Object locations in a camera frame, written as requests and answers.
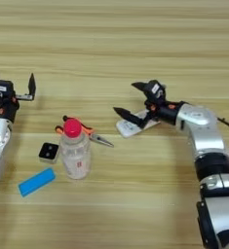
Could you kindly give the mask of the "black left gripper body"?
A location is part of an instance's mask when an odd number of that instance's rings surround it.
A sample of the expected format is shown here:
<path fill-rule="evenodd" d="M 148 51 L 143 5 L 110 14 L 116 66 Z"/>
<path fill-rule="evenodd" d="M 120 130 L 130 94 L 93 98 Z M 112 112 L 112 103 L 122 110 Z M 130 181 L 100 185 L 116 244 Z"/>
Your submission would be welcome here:
<path fill-rule="evenodd" d="M 21 101 L 33 100 L 34 97 L 31 97 L 28 94 L 0 98 L 0 119 L 5 119 L 13 123 L 17 110 L 19 109 L 19 103 Z"/>

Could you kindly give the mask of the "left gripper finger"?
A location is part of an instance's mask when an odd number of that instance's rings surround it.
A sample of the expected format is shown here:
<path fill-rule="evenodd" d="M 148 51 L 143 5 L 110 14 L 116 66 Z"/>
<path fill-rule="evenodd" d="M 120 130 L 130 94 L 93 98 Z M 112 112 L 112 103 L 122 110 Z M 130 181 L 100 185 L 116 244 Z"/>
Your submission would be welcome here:
<path fill-rule="evenodd" d="M 29 96 L 35 97 L 36 93 L 36 82 L 35 82 L 35 77 L 34 74 L 32 73 L 29 82 L 28 82 L 28 90 L 29 90 Z"/>

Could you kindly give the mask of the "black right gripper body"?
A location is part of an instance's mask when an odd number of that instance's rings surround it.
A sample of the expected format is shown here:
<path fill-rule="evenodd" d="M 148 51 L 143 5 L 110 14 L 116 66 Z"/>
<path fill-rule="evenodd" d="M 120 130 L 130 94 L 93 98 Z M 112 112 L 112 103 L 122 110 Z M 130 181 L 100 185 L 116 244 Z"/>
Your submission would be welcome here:
<path fill-rule="evenodd" d="M 148 113 L 143 120 L 143 124 L 146 125 L 150 120 L 156 120 L 175 125 L 177 114 L 184 104 L 184 101 L 171 102 L 167 100 L 155 104 L 146 100 L 145 106 Z"/>

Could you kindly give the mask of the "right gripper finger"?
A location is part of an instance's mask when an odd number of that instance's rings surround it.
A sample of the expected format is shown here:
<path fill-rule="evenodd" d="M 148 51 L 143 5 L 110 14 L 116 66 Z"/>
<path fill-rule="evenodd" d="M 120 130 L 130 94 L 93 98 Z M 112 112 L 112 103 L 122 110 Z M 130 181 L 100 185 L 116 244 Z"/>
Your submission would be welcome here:
<path fill-rule="evenodd" d="M 124 108 L 114 107 L 114 111 L 124 120 L 137 125 L 139 128 L 145 128 L 150 121 L 149 115 L 146 115 L 144 119 L 132 114 L 129 110 Z"/>
<path fill-rule="evenodd" d="M 135 82 L 132 83 L 132 86 L 140 91 L 147 91 L 147 83 Z"/>

